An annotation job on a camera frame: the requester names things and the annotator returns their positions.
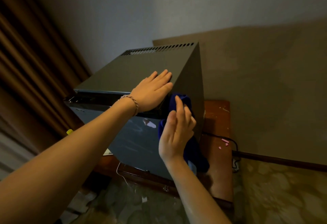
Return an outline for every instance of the white wall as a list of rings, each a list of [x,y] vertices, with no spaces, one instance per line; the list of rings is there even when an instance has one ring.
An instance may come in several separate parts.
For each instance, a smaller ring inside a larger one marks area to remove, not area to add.
[[[96,72],[153,39],[327,15],[327,0],[40,0]]]

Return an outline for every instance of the ventilation slot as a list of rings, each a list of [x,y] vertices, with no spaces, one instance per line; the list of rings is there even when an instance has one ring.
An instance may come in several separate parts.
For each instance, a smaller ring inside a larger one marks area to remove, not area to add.
[[[143,49],[132,49],[132,50],[126,50],[121,55],[136,55],[136,54],[147,54],[147,53],[154,53],[154,52],[165,52],[165,51],[185,49],[193,45],[194,43],[183,43],[183,44],[175,44],[175,45],[167,45],[167,46],[147,47]]]

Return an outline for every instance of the baseboard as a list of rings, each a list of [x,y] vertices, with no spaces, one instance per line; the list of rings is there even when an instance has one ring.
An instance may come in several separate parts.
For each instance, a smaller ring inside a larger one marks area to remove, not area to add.
[[[323,165],[323,164],[315,164],[315,163],[309,163],[309,162],[303,162],[303,161],[281,159],[281,158],[276,158],[276,157],[270,157],[270,156],[264,156],[264,155],[258,155],[258,154],[253,154],[253,153],[240,152],[240,151],[233,151],[232,154],[233,154],[233,156],[238,156],[240,158],[245,158],[245,159],[250,159],[250,160],[259,160],[259,161],[268,162],[268,163],[282,164],[282,165],[292,166],[292,167],[297,167],[297,168],[327,172],[327,165]]]

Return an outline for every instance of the wooden table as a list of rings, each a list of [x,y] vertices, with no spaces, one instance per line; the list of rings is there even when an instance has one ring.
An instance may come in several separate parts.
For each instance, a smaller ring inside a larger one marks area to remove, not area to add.
[[[207,173],[198,177],[222,208],[231,209],[233,208],[231,146],[226,147],[220,138],[213,136],[230,137],[230,104],[224,100],[209,100],[205,101],[205,110],[203,132],[210,135],[202,135],[200,148],[202,154],[208,159],[210,168]],[[116,170],[126,180],[178,197],[173,181],[119,164],[119,160],[113,155],[103,156],[94,168],[95,172],[110,177],[118,176]]]

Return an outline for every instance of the brown curtain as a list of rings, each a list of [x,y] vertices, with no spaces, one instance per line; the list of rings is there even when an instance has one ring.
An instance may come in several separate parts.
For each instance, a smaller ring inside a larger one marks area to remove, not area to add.
[[[82,124],[63,98],[90,76],[35,0],[0,0],[0,129],[38,153]]]

